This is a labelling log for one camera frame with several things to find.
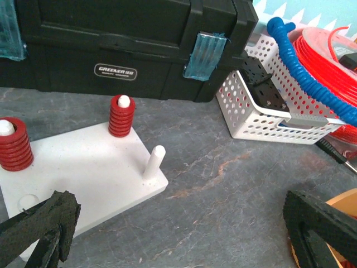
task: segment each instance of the screwdriver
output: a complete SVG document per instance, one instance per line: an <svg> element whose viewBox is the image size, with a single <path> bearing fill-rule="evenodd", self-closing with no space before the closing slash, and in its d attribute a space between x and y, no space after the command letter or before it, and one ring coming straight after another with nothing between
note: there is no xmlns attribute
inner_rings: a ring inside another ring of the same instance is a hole
<svg viewBox="0 0 357 268"><path fill-rule="evenodd" d="M339 164L344 164L349 170L351 170L355 175L357 175L357 169L352 166L346 157L340 154L331 143L326 139L322 138L321 140L315 143L322 151L329 154L333 159Z"/></svg>

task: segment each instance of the blue coiled hose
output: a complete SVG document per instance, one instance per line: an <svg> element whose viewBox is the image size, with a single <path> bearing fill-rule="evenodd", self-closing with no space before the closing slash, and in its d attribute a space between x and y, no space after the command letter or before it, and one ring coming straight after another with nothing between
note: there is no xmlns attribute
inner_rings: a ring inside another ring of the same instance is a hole
<svg viewBox="0 0 357 268"><path fill-rule="evenodd" d="M267 31L278 44L279 56L291 76L296 79L301 89L309 96L328 106L341 120L357 127L357 109L336 97L325 86L316 81L299 62L295 49L288 38L288 32L294 29L295 24L293 22L284 24L279 17L272 18L267 25Z"/></svg>

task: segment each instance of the white plastic basket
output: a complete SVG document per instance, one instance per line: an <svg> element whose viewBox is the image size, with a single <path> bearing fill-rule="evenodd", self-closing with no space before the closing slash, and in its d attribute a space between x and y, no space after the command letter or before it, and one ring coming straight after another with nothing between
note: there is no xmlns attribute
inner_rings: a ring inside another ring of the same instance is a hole
<svg viewBox="0 0 357 268"><path fill-rule="evenodd" d="M258 106L239 71L222 84L217 99L233 138L258 141L313 144L345 123L328 107L307 96L289 74L272 37L262 35L254 46L245 48L258 58L280 91L290 112Z"/></svg>

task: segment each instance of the black box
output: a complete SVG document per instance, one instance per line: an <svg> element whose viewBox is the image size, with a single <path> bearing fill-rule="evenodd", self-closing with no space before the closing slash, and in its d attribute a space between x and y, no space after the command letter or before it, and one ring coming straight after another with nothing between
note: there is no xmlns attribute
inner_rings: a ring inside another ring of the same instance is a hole
<svg viewBox="0 0 357 268"><path fill-rule="evenodd" d="M17 0L16 8L28 57L0 59L0 87L195 102L212 100L241 66L258 21L247 0ZM228 38L206 82L182 75L200 32Z"/></svg>

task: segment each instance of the marbled surface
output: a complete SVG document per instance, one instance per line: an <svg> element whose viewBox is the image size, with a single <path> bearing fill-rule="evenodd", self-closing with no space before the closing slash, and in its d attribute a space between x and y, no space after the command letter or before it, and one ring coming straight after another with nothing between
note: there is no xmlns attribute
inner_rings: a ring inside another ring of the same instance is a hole
<svg viewBox="0 0 357 268"><path fill-rule="evenodd" d="M0 89L0 117L24 120L33 141L107 121L109 100ZM136 102L133 127L149 151L166 148L169 185L76 237L63 267L294 267L282 218L287 190L328 200L357 187L316 146L232 139L216 100ZM6 219L0 196L0 222Z"/></svg>

